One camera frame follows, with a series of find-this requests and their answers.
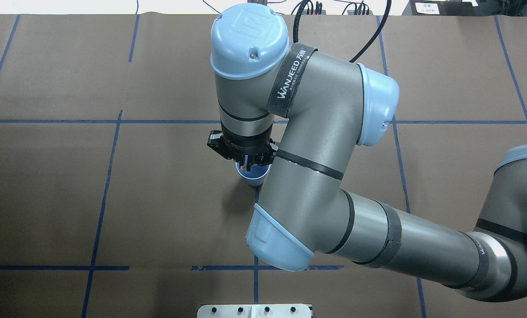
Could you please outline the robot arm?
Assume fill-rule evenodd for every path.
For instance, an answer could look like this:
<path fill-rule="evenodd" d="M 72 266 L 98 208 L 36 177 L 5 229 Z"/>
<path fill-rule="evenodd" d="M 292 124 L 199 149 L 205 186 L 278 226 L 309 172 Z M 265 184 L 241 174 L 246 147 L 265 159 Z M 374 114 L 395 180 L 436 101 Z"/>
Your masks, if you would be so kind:
<path fill-rule="evenodd" d="M 247 171 L 266 167 L 246 236 L 259 259 L 301 271 L 320 252 L 483 302 L 527 297 L 527 145 L 502 157 L 463 233 L 340 188 L 354 147 L 387 131 L 393 78 L 290 42 L 284 19 L 256 3 L 217 16 L 210 61 L 222 129 L 208 146 Z"/>

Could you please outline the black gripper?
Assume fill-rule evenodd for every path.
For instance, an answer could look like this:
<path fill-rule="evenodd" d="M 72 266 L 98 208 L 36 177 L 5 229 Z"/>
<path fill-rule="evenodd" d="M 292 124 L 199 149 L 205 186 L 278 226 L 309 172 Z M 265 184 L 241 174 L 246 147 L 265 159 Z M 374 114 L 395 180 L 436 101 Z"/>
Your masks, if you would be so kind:
<path fill-rule="evenodd" d="M 276 150 L 272 147 L 272 126 L 253 136 L 241 136 L 222 126 L 219 138 L 219 154 L 245 167 L 271 165 Z"/>

